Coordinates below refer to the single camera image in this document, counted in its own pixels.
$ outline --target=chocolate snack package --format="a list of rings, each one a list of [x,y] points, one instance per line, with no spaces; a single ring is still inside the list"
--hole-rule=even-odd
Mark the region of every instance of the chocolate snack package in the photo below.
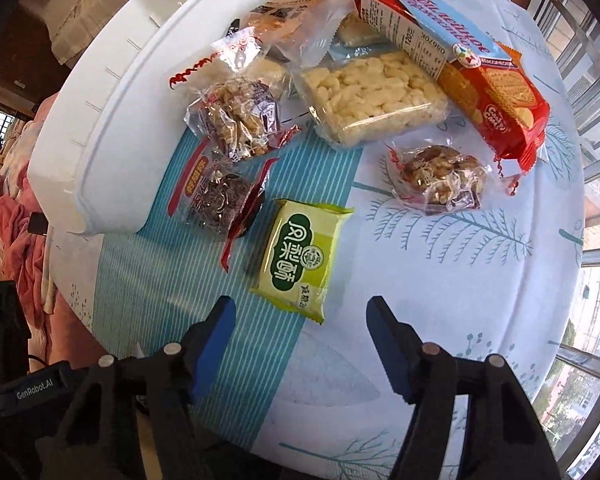
[[[180,175],[167,213],[224,241],[220,264],[226,272],[232,243],[247,233],[262,208],[269,170],[276,160],[266,160],[255,180],[248,180],[218,158],[210,139],[204,139]]]

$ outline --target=snack package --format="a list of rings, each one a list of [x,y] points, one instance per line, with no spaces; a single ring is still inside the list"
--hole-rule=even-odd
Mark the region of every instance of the snack package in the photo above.
[[[276,160],[267,160],[250,182],[225,160],[217,160],[210,140],[205,139],[180,175],[167,213],[224,239],[220,264],[226,272],[233,241],[247,233],[262,208],[265,182]]]
[[[387,139],[448,115],[445,93],[401,50],[292,74],[318,134],[336,147]]]
[[[531,169],[549,105],[509,49],[441,0],[355,1],[365,22],[439,83],[497,158],[516,159],[523,173]]]
[[[256,288],[276,307],[318,323],[327,295],[340,229],[353,209],[278,200]]]
[[[349,48],[386,43],[384,35],[374,31],[362,21],[357,12],[350,12],[338,27],[339,40]]]
[[[290,79],[266,53],[253,27],[245,28],[213,43],[209,57],[171,78],[172,88],[185,82],[192,96],[187,125],[232,162],[278,150],[299,131],[280,121]]]
[[[356,57],[367,57],[379,54],[385,54],[395,50],[393,43],[377,43],[368,46],[345,46],[340,40],[334,40],[329,47],[329,56],[334,61],[344,61],[346,59],[354,59]]]
[[[311,67],[320,63],[338,26],[353,11],[353,0],[266,0],[240,22],[286,59]]]
[[[489,166],[447,143],[388,146],[386,168],[395,197],[426,215],[479,209],[493,179]]]

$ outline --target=clear plastic bag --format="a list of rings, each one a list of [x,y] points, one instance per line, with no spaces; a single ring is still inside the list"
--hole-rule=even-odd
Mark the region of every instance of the clear plastic bag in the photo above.
[[[357,12],[350,12],[338,27],[338,38],[349,48],[387,43],[389,40],[362,21]]]
[[[487,189],[499,184],[490,166],[451,146],[451,139],[388,146],[386,169],[394,196],[426,215],[479,209]]]
[[[356,57],[378,56],[395,50],[393,43],[378,43],[369,46],[348,47],[340,40],[333,40],[329,47],[329,56],[334,61],[344,61]]]
[[[401,50],[324,62],[292,75],[318,134],[336,147],[387,139],[448,116],[444,92]]]
[[[300,131],[280,121],[279,103],[290,93],[290,77],[266,53],[253,27],[245,28],[213,43],[209,57],[172,78],[186,83],[193,100],[187,125],[232,162],[278,150]]]
[[[267,160],[251,181],[216,158],[210,139],[205,139],[180,175],[168,214],[223,239],[220,264],[226,272],[233,241],[247,233],[262,208],[265,183],[276,160]]]
[[[267,0],[240,20],[254,27],[263,44],[273,46],[302,67],[316,66],[327,53],[353,0]]]

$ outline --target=biscuit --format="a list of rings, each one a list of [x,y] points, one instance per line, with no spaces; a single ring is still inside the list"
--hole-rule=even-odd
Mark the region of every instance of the biscuit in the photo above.
[[[515,70],[488,68],[484,75],[491,86],[501,92],[514,106],[531,107],[538,102],[525,77]]]
[[[471,115],[478,105],[478,91],[474,86],[449,63],[445,63],[438,77],[438,84],[445,89],[446,94],[468,115]]]
[[[471,120],[474,124],[482,123],[482,114],[480,113],[480,110],[478,110],[478,108],[474,108],[474,113],[471,114]]]
[[[534,127],[534,115],[529,108],[516,108],[516,117],[529,130]]]

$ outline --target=white plastic basket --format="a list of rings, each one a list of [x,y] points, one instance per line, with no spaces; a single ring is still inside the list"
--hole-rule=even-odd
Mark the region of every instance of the white plastic basket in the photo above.
[[[142,228],[185,129],[166,74],[259,2],[120,9],[64,83],[31,156],[29,181],[51,225],[81,235]]]

